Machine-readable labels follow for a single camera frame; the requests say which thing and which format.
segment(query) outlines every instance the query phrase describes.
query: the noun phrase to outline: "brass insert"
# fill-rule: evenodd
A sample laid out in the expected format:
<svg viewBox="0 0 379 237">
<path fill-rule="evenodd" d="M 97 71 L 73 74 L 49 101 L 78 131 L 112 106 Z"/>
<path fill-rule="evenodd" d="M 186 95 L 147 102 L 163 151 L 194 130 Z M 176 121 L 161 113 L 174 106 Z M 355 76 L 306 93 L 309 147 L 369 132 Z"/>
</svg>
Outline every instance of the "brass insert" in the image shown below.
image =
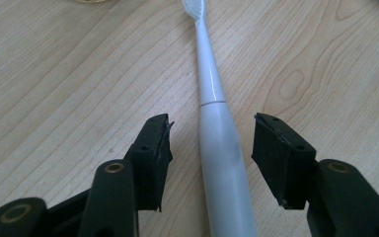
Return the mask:
<svg viewBox="0 0 379 237">
<path fill-rule="evenodd" d="M 112 163 L 112 164 L 106 166 L 106 172 L 107 173 L 120 172 L 122 169 L 124 169 L 124 166 L 120 163 Z"/>
<path fill-rule="evenodd" d="M 4 224 L 13 223 L 24 218 L 32 209 L 33 207 L 30 204 L 22 203 L 15 205 L 5 211 L 1 215 L 0 220 Z"/>
<path fill-rule="evenodd" d="M 329 169 L 338 173 L 343 173 L 343 174 L 349 173 L 349 168 L 347 168 L 347 166 L 341 163 L 335 163 L 335 162 L 329 163 L 328 167 Z"/>
</svg>

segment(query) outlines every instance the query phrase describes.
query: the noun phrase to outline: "white electric toothbrush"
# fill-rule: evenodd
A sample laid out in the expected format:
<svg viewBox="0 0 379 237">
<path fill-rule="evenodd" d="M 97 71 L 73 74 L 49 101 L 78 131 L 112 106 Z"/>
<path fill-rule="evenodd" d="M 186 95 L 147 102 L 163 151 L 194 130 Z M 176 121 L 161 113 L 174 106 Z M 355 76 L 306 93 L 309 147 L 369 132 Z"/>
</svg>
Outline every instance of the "white electric toothbrush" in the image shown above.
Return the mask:
<svg viewBox="0 0 379 237">
<path fill-rule="evenodd" d="M 211 236 L 254 237 L 257 229 L 239 136 L 226 105 L 204 22 L 204 0 L 183 0 L 195 19 L 200 150 Z"/>
</svg>

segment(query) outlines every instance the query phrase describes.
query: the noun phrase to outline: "light wood surface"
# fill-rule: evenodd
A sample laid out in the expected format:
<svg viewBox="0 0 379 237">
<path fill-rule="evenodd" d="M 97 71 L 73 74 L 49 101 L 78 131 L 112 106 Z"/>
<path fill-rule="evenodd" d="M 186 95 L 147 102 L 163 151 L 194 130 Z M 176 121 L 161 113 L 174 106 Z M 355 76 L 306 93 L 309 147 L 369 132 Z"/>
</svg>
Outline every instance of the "light wood surface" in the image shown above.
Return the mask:
<svg viewBox="0 0 379 237">
<path fill-rule="evenodd" d="M 207 26 L 240 132 L 259 232 L 310 236 L 251 160 L 254 114 L 284 119 L 379 193 L 379 0 L 208 0 Z M 163 212 L 141 236 L 209 236 L 198 151 L 193 20 L 179 0 L 0 0 L 0 205 L 53 206 L 168 113 Z"/>
</svg>

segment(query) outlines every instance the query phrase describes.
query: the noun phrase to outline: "toothbrush head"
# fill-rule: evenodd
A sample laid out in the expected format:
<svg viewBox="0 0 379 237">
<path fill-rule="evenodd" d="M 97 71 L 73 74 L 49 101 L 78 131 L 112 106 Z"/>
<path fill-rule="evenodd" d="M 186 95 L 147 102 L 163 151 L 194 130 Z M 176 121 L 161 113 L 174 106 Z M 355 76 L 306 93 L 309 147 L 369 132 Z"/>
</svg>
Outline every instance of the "toothbrush head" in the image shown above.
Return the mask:
<svg viewBox="0 0 379 237">
<path fill-rule="evenodd" d="M 186 12 L 195 20 L 204 18 L 205 0 L 183 0 Z"/>
</svg>

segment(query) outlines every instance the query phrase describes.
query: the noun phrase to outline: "table surface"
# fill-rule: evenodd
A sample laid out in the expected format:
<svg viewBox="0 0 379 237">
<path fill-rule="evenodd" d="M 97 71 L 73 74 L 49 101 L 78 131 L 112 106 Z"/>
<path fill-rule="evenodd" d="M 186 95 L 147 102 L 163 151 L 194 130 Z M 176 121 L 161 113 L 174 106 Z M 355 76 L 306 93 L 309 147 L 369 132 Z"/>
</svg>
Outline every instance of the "table surface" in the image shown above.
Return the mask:
<svg viewBox="0 0 379 237">
<path fill-rule="evenodd" d="M 209 0 L 207 26 L 240 133 L 259 232 L 310 236 L 250 158 L 254 114 L 277 116 L 379 193 L 379 0 Z M 0 205 L 53 206 L 168 113 L 163 212 L 141 236 L 209 236 L 198 149 L 193 20 L 179 0 L 0 0 Z"/>
</svg>

